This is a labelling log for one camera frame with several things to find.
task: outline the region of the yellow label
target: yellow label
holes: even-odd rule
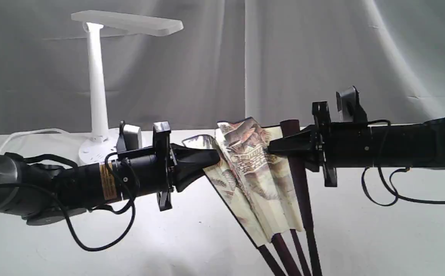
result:
[[[108,163],[108,166],[112,168],[112,162]],[[105,164],[100,164],[100,178],[101,185],[103,187],[103,197],[105,200],[111,200],[117,198],[117,189],[115,188],[115,178],[108,171]]]

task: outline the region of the white desk lamp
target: white desk lamp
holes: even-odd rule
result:
[[[133,33],[165,36],[183,29],[179,20],[88,10],[71,14],[74,21],[83,22],[87,33],[89,59],[89,87],[91,89],[91,137],[79,149],[83,164],[98,163],[115,151],[119,129],[108,128],[107,102],[101,60],[100,29],[103,26],[129,30]]]

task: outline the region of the lamp base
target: lamp base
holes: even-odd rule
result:
[[[117,151],[117,140],[119,139],[119,128],[109,129],[108,138],[104,141],[93,141],[86,139],[79,147],[79,160],[81,165],[101,163],[105,161],[105,156]]]

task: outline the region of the gray backdrop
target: gray backdrop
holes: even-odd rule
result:
[[[355,85],[371,119],[445,116],[445,1],[0,0],[0,133],[90,131],[86,34],[73,12],[182,20],[167,37],[102,30],[110,127],[311,123]]]

